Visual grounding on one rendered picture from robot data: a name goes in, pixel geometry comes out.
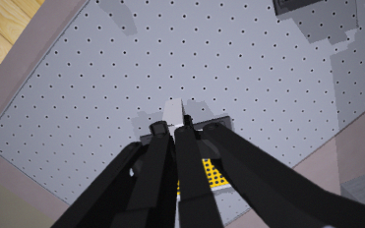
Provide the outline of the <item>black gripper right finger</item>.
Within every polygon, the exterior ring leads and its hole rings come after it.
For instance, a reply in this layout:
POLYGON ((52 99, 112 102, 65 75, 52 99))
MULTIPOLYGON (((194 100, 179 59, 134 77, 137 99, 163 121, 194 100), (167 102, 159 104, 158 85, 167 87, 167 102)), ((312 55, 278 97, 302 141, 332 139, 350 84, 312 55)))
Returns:
POLYGON ((224 228, 203 159, 269 228, 365 228, 365 204, 328 192, 220 123, 194 130, 173 99, 179 228, 224 228))

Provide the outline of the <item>yellow pipette tip rack insert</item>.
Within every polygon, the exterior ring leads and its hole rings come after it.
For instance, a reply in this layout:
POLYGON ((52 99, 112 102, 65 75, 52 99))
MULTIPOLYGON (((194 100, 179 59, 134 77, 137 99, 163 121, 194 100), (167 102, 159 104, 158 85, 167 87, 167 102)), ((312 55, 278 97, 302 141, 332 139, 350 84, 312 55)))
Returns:
MULTIPOLYGON (((210 180, 211 187, 228 184, 228 182, 221 176, 221 174, 213 167, 210 160, 205 160, 203 162, 210 180)), ((179 183, 177 195, 179 195, 179 183)))

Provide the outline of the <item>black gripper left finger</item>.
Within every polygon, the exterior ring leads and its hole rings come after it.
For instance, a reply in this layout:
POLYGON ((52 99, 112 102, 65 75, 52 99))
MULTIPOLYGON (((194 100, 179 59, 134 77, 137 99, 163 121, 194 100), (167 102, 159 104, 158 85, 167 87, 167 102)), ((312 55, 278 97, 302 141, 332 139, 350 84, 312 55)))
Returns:
POLYGON ((173 99, 165 101, 162 121, 149 125, 151 142, 127 144, 50 228, 175 228, 172 110, 173 99))

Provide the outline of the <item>black holder plate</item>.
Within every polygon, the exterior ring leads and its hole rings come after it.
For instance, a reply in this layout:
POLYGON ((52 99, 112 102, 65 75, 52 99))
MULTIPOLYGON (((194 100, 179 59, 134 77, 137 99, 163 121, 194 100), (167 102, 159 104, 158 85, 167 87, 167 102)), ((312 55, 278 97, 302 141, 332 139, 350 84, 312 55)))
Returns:
MULTIPOLYGON (((220 123, 220 124, 222 124, 223 126, 227 127, 228 129, 230 129, 232 131, 229 115, 193 124, 194 130, 196 130, 196 131, 201 130, 206 124, 209 124, 209 123, 212 123, 212 122, 220 123)), ((140 141, 143 145, 150 143, 151 139, 152 139, 152 134, 140 136, 140 141)))
POLYGON ((273 0, 275 15, 281 15, 323 0, 273 0))

